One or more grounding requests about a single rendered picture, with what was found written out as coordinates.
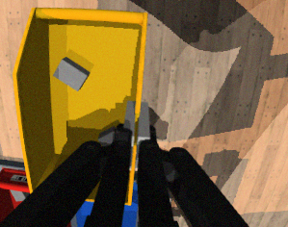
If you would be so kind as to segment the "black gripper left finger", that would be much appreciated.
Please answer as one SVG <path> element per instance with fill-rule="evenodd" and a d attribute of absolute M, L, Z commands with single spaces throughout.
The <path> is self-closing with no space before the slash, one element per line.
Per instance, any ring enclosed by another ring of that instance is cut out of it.
<path fill-rule="evenodd" d="M 84 227 L 121 227 L 128 170 L 132 169 L 135 106 L 136 101 L 127 100 L 124 124 L 113 131 L 111 145 L 101 147 L 93 140 L 82 143 L 0 227 L 66 227 L 99 181 Z"/>

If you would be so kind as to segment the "red bin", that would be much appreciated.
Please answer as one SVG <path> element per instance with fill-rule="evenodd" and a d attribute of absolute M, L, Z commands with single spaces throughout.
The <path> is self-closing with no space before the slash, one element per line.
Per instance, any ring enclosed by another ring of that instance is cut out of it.
<path fill-rule="evenodd" d="M 12 190 L 30 192 L 26 171 L 3 168 L 0 171 L 0 223 L 22 201 L 15 201 Z"/>

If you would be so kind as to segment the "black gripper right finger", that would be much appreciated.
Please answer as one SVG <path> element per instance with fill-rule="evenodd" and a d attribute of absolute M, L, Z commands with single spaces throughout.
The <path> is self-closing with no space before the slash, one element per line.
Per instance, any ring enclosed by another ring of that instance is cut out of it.
<path fill-rule="evenodd" d="M 135 171 L 139 227 L 179 227 L 169 193 L 188 227 L 249 227 L 186 149 L 159 147 L 148 102 L 141 102 Z"/>

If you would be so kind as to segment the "yellow bin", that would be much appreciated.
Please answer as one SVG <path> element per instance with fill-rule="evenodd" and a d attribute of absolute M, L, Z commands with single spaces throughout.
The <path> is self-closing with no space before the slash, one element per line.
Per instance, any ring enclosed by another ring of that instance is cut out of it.
<path fill-rule="evenodd" d="M 97 9 L 31 9 L 13 69 L 30 193 L 82 143 L 99 142 L 101 132 L 124 124 L 128 100 L 136 101 L 125 199 L 125 205 L 132 205 L 147 16 Z M 65 57 L 90 72 L 78 91 L 53 76 Z"/>

